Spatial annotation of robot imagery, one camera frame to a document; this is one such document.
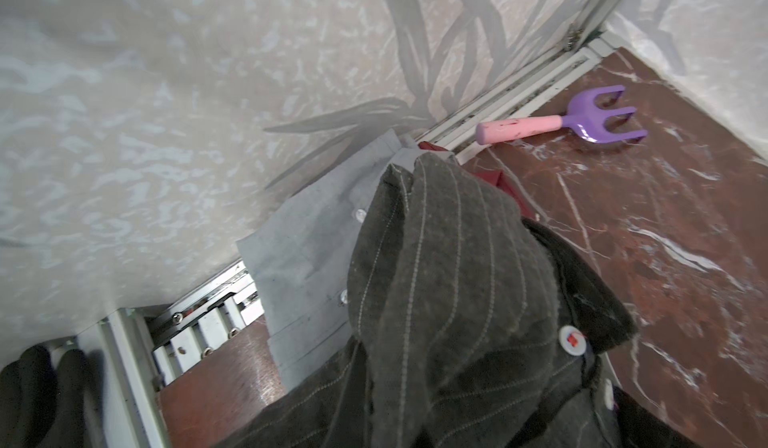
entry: brown tile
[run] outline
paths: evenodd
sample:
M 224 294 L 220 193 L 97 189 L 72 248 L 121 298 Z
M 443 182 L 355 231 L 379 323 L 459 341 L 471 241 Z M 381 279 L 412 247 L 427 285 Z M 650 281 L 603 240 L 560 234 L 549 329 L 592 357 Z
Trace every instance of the brown tile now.
M 160 391 L 170 442 L 208 447 L 283 395 L 264 317 Z
M 705 448 L 768 441 L 768 167 L 626 50 L 542 107 L 623 84 L 637 144 L 558 131 L 495 145 L 470 171 L 508 168 L 542 222 L 571 241 L 633 313 L 610 354 L 623 387 Z

